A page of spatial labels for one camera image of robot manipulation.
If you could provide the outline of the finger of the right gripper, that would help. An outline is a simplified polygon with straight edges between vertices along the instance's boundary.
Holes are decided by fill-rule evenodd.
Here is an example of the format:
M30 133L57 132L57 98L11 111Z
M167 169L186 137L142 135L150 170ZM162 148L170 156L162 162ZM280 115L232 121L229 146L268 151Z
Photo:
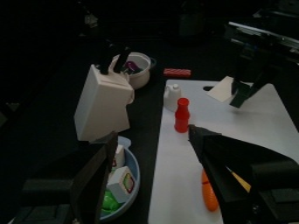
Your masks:
M242 75L245 74L242 68L244 66L238 68L232 83L232 94L234 98L230 105L238 109L242 107L246 100L258 93L264 86L274 80L280 72L280 67L276 65L262 66L254 83L248 84L242 81Z
M234 72L234 81L232 84L232 93L236 95L242 86L242 78L246 75L248 67L252 62L252 57L242 53L238 57L236 72Z

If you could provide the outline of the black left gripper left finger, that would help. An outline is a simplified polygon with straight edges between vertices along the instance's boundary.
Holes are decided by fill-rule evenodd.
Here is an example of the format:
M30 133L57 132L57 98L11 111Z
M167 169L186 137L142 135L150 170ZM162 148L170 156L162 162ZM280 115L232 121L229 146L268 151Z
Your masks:
M25 182L11 224L99 224L117 148L113 132L49 163Z

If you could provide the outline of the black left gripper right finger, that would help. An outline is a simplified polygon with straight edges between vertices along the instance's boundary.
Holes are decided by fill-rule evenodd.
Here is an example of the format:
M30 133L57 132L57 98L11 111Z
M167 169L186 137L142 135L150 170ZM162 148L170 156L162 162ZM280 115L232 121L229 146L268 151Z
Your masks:
M299 222L299 164L269 148L193 125L189 137L225 224Z

